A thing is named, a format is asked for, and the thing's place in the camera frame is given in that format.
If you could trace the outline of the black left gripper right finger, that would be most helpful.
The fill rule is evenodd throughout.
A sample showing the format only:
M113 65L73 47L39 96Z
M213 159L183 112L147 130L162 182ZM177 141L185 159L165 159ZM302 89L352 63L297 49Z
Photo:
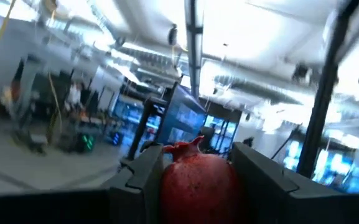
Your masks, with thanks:
M232 164L249 199L255 223L333 223L338 193L236 142Z

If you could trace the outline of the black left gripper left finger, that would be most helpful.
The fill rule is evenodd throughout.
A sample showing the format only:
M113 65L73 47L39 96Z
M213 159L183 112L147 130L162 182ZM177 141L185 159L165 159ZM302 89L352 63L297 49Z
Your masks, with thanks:
M149 146L104 183L110 219L116 224L158 224L159 190L164 171L162 145Z

